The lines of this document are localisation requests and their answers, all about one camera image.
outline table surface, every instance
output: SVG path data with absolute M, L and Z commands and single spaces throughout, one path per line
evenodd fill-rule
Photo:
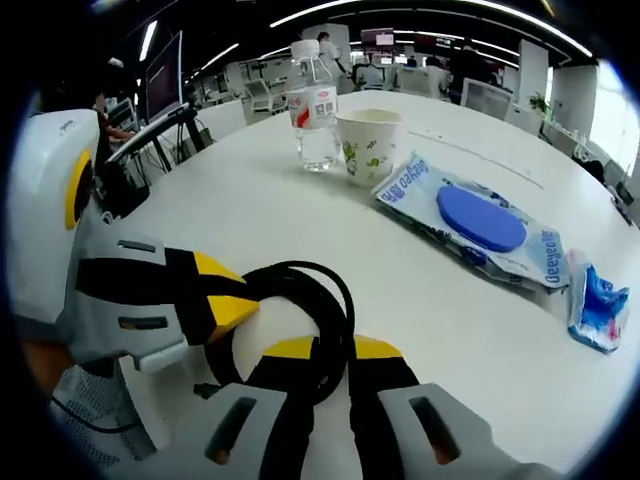
M 123 222 L 168 246 L 205 252 L 241 274 L 293 259 L 334 269 L 351 289 L 358 333 L 399 348 L 422 383 L 438 383 L 484 417 L 507 453 L 570 470 L 607 432 L 633 385 L 640 353 L 634 295 L 640 233 L 587 172 L 505 122 L 392 92 L 341 96 L 338 107 L 400 113 L 404 133 L 396 165 L 415 149 L 439 168 L 484 183 L 557 229 L 564 248 L 582 249 L 601 276 L 630 286 L 631 315 L 619 350 L 605 356 L 573 341 L 565 295 L 491 283 L 376 211 L 367 191 L 346 183 L 342 168 L 304 172 L 287 113 L 192 157 L 154 184 L 147 202 Z M 265 348 L 313 332 L 297 307 L 266 300 L 235 336 L 238 369 L 246 378 Z M 160 448 L 170 442 L 176 421 L 202 401 L 193 383 L 213 382 L 199 349 L 150 377 L 134 371 L 130 359 L 121 364 Z M 343 379 L 316 407 L 303 478 L 361 477 L 348 411 Z

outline wet wipes package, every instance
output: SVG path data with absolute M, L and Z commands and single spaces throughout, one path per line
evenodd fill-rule
M 495 280 L 548 292 L 569 283 L 557 231 L 493 190 L 432 167 L 415 152 L 372 194 L 392 217 Z

